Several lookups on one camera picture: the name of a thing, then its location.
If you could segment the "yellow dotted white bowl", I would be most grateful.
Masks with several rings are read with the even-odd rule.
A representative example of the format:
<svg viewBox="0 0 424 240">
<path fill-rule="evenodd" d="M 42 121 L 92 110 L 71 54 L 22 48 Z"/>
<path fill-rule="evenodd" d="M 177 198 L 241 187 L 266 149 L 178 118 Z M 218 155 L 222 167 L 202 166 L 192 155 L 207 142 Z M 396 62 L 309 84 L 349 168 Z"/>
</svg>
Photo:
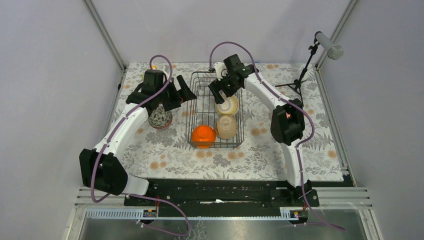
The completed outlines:
<svg viewBox="0 0 424 240">
<path fill-rule="evenodd" d="M 215 104 L 215 110 L 218 115 L 229 115 L 234 116 L 239 110 L 239 99 L 233 95 L 226 97 L 225 94 L 221 94 L 224 103 Z"/>
</svg>

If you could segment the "pink patterned bowl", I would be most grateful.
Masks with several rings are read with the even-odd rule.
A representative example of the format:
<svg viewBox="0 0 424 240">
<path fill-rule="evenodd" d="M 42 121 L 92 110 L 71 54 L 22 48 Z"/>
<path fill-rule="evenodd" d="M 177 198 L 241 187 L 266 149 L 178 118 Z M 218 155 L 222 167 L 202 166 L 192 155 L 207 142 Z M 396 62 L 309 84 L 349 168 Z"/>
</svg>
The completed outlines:
<svg viewBox="0 0 424 240">
<path fill-rule="evenodd" d="M 148 123 L 155 129 L 167 128 L 173 120 L 173 115 L 170 111 L 165 111 L 165 108 L 160 105 L 148 117 Z"/>
</svg>

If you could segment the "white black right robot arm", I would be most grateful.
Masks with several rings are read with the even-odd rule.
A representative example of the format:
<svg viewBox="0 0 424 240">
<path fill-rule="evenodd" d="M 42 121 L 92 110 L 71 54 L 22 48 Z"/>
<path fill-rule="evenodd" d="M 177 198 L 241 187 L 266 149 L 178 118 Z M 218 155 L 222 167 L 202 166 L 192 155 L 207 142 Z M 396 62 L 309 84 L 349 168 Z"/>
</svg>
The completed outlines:
<svg viewBox="0 0 424 240">
<path fill-rule="evenodd" d="M 225 103 L 225 99 L 243 88 L 268 108 L 271 113 L 270 132 L 281 145 L 287 164 L 284 173 L 288 183 L 294 187 L 287 191 L 287 201 L 293 206 L 301 205 L 307 199 L 305 190 L 301 188 L 307 177 L 301 174 L 302 161 L 297 156 L 300 152 L 297 145 L 306 128 L 302 102 L 281 94 L 252 64 L 243 64 L 237 54 L 214 63 L 209 69 L 216 74 L 216 79 L 208 86 L 216 104 Z"/>
</svg>

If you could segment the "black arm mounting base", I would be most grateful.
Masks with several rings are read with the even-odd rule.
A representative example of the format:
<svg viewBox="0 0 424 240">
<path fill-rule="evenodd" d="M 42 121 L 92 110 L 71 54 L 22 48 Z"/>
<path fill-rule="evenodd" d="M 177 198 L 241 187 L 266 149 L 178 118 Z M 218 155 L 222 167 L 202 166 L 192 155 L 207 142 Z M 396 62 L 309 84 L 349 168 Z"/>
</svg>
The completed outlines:
<svg viewBox="0 0 424 240">
<path fill-rule="evenodd" d="M 292 187 L 286 180 L 191 180 L 150 178 L 147 199 L 111 195 L 96 207 L 148 208 L 158 211 L 159 217 L 181 217 L 169 201 L 179 207 L 187 217 L 219 218 L 279 217 L 281 209 L 302 210 L 306 201 L 319 207 L 323 200 L 319 190 L 330 187 L 351 187 L 346 178 L 343 182 L 308 181 L 306 197 L 299 187 Z"/>
</svg>

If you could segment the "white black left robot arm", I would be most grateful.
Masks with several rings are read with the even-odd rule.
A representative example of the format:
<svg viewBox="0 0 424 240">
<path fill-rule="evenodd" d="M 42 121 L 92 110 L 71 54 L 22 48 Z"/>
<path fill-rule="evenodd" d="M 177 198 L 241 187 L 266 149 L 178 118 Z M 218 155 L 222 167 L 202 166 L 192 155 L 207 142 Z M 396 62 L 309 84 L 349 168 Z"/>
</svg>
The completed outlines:
<svg viewBox="0 0 424 240">
<path fill-rule="evenodd" d="M 163 70 L 146 70 L 143 81 L 127 97 L 111 130 L 93 149 L 85 148 L 79 154 L 83 185 L 108 195 L 136 195 L 142 205 L 152 204 L 155 192 L 149 188 L 149 181 L 129 174 L 120 158 L 154 110 L 163 107 L 170 111 L 196 98 L 182 75 L 173 78 Z"/>
</svg>

